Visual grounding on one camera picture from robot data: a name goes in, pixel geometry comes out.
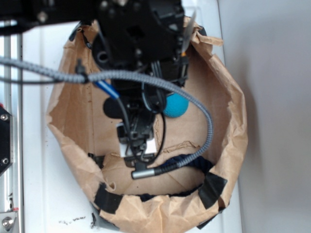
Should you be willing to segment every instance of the teal ball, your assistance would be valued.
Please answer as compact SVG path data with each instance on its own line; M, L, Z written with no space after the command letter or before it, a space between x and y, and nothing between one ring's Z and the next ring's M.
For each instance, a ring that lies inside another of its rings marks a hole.
M164 114L167 117L180 117L183 115L189 105L189 101L179 94L172 94L166 98L166 108L164 109Z

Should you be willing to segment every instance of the cable connector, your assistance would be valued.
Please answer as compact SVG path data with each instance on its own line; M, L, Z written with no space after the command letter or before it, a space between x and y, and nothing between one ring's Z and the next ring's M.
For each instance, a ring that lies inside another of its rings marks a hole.
M82 65L82 59L81 58L77 59L77 65L76 65L74 71L76 72L76 74L80 74L84 77L84 84L89 82L88 75L86 74L86 68L84 65Z

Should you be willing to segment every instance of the blue cable sleeve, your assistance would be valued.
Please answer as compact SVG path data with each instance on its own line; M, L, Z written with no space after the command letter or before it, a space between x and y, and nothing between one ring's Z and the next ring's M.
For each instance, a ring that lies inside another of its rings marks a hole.
M114 100L120 97L119 93L115 90L115 88L107 83L105 80L100 80L95 82L95 85L98 86L101 90L106 92L108 95L111 96Z

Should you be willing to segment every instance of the black wire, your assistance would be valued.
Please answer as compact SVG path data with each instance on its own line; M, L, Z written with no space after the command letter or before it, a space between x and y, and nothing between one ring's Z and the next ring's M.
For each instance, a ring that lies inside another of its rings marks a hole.
M125 106L124 106L124 104L120 98L117 98L116 101L119 104L121 111L122 111L122 114L123 114L124 127L125 127L125 131L127 133L127 138L129 139L129 144L130 144L132 153L136 157L136 153L135 153L134 146L133 146L133 140L132 140L132 136L131 136L131 126L130 126L130 121L128 118L127 111L126 111Z
M143 163L152 164L159 157L159 155L161 154L161 152L163 150L164 142L165 142L165 135L166 135L166 120L165 120L164 113L161 113L161 116L162 116L162 120L163 120L163 135L162 135L162 142L161 142L160 148L159 148L157 154L155 155L155 157L152 160L150 160L148 162L140 160Z
M61 83L61 81L58 81L58 80L52 80L52 81L23 81L23 80L6 79L4 77L0 77L0 81L4 82L4 83L13 83L13 84L19 84L19 85L44 85L44 84Z

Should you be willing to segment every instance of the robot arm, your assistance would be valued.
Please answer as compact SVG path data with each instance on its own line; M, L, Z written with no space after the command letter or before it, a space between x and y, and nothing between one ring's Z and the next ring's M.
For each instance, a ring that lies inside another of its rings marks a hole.
M0 28L0 35L22 33L40 25L76 20L90 24L97 20L99 32L89 49L101 70L135 71L178 86L185 83L188 61L183 50L189 35L184 35L181 0L0 0L0 4L0 20L16 21L16 25ZM104 112L123 120L117 128L121 156L127 166L136 168L133 178L157 175L147 165L160 151L149 151L148 143L154 138L155 116L163 115L170 92L144 82L95 84L120 96L117 101L109 98ZM159 169L158 174L170 169Z

